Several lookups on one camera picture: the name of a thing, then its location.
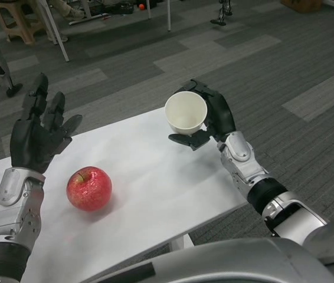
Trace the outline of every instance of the wooden stool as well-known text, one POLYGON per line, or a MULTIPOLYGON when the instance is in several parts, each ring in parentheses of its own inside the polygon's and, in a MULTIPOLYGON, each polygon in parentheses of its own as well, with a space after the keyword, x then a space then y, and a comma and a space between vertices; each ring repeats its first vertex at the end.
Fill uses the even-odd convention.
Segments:
POLYGON ((21 37, 25 44, 34 45, 36 42, 35 32, 45 30, 45 26, 38 11, 35 11, 37 7, 31 8, 38 19, 28 19, 22 10, 24 5, 29 6, 27 0, 0 0, 0 23, 7 33, 7 41, 10 42, 11 37, 21 37), (14 18, 14 22, 6 24, 1 9, 6 9, 14 18))

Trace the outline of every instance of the gray carpet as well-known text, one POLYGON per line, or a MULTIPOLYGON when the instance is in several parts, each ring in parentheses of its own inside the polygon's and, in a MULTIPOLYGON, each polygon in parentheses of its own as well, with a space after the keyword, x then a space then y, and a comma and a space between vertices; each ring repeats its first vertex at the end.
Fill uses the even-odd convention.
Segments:
MULTIPOLYGON (((298 14, 278 1, 235 3, 226 27, 215 27, 218 4, 173 1, 172 32, 166 3, 146 12, 69 27, 65 63, 45 35, 34 47, 20 40, 0 46, 16 82, 27 89, 38 72, 64 92, 67 115, 79 113, 79 133, 162 107, 173 90, 197 78, 225 95, 238 128, 260 163, 289 190, 334 219, 334 8, 298 14)), ((0 159, 24 91, 0 91, 0 159)), ((267 236, 249 206, 190 233, 199 245, 236 237, 267 236)), ((166 252, 166 246, 144 258, 166 252)))

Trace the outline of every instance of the sneaker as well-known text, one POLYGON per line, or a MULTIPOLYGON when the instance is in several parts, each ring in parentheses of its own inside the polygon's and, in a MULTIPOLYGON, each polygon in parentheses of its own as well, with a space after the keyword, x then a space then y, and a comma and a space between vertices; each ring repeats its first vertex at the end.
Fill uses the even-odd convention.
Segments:
MULTIPOLYGON (((68 37, 67 37, 66 35, 60 33, 60 36, 61 36, 61 40, 62 40, 62 42, 66 42, 66 41, 68 41, 68 37)), ((51 36, 49 36, 49 35, 48 35, 48 40, 49 40, 49 41, 53 41, 53 39, 52 39, 51 36)))
POLYGON ((85 14, 83 11, 71 8, 70 12, 65 17, 65 19, 68 21, 79 21, 83 19, 84 17, 85 17, 85 14))

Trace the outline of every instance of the black joint cover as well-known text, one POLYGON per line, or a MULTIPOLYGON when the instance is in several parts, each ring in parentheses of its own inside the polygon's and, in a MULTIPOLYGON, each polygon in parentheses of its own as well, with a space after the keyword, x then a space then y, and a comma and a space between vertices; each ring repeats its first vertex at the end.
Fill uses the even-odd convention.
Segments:
POLYGON ((0 242, 0 276, 20 282, 30 255, 24 246, 0 242))
POLYGON ((257 182, 247 196, 247 201, 261 215, 267 204, 287 189, 276 179, 268 178, 257 182))

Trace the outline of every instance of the robotic arm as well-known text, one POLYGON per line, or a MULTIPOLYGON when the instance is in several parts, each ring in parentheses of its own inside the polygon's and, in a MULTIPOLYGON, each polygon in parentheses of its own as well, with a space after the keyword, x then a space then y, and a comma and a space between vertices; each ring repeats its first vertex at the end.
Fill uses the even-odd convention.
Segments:
POLYGON ((56 154, 72 141, 82 116, 63 124, 65 97, 57 93, 47 106, 48 79, 40 74, 25 97, 22 117, 12 130, 12 168, 0 184, 0 282, 20 282, 41 230, 42 175, 56 154), (41 125, 40 116, 44 114, 41 125))
POLYGON ((192 136, 172 134, 169 138, 196 150, 212 136, 218 142, 222 164, 235 186, 263 217, 273 236, 302 245, 309 234, 327 224, 257 162, 254 149, 242 132, 236 130, 230 108, 220 93, 194 80, 178 91, 182 90, 193 91, 206 101, 207 130, 199 130, 192 136))

